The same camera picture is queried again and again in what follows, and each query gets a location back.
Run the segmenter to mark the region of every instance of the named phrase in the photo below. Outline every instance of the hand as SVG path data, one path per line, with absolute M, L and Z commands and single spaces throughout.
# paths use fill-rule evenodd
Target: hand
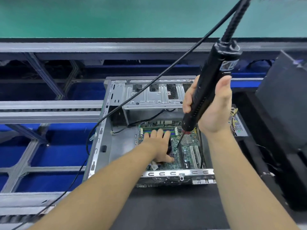
M 195 78 L 193 84 L 185 94 L 185 99 L 182 104 L 184 113 L 189 113 L 191 111 L 192 95 L 195 92 L 198 78 L 199 76 Z M 225 129 L 229 130 L 228 118 L 232 105 L 230 80 L 231 76 L 227 75 L 217 82 L 214 100 L 198 121 L 198 127 L 205 135 Z
M 171 136 L 170 131 L 166 131 L 163 136 L 163 130 L 159 129 L 152 130 L 150 137 L 146 132 L 144 135 L 144 140 L 141 144 L 145 144 L 149 149 L 153 149 L 155 152 L 155 162 L 174 162 L 174 158 L 167 155 L 167 148 L 169 146 L 169 138 Z

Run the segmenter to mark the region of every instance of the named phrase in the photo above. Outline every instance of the electric screwdriver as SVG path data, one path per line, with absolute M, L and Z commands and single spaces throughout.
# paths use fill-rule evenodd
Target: electric screwdriver
M 243 0 L 232 17 L 224 35 L 212 47 L 208 59 L 205 61 L 199 76 L 196 90 L 192 97 L 191 111 L 186 113 L 182 120 L 182 133 L 179 146 L 185 132 L 192 131 L 202 114 L 212 103 L 215 96 L 215 87 L 221 77 L 231 75 L 231 70 L 239 61 L 240 47 L 232 39 L 240 20 L 247 10 L 251 0 Z

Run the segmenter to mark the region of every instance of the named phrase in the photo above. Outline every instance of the green circuit board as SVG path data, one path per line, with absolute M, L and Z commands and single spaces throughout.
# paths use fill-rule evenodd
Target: green circuit board
M 180 169 L 197 169 L 201 165 L 201 146 L 198 139 L 197 131 L 186 132 L 180 146 L 176 148 L 181 135 L 181 121 L 157 121 L 154 123 L 145 122 L 138 126 L 138 144 L 143 141 L 144 134 L 151 133 L 152 130 L 170 131 L 171 152 L 169 155 L 174 158 L 173 163 L 157 163 L 157 165 L 148 165 L 147 171 L 151 170 L 180 170 Z

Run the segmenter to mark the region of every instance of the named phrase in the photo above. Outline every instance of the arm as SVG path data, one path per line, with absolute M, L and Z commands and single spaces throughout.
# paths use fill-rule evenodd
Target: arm
M 232 230 L 297 230 L 286 210 L 266 187 L 240 150 L 228 117 L 232 92 L 230 76 L 216 85 L 216 96 L 198 122 L 206 135 L 219 193 Z M 198 78 L 187 91 L 184 112 L 190 112 Z
M 107 230 L 148 164 L 173 162 L 166 154 L 170 132 L 153 130 L 143 142 L 101 169 L 30 227 L 30 230 Z

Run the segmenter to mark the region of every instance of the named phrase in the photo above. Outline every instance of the forearm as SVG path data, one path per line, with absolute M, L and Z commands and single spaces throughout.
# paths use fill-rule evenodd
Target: forearm
M 207 135 L 207 139 L 231 229 L 298 229 L 245 158 L 230 130 Z
M 109 229 L 154 157 L 140 144 L 77 187 L 31 230 Z

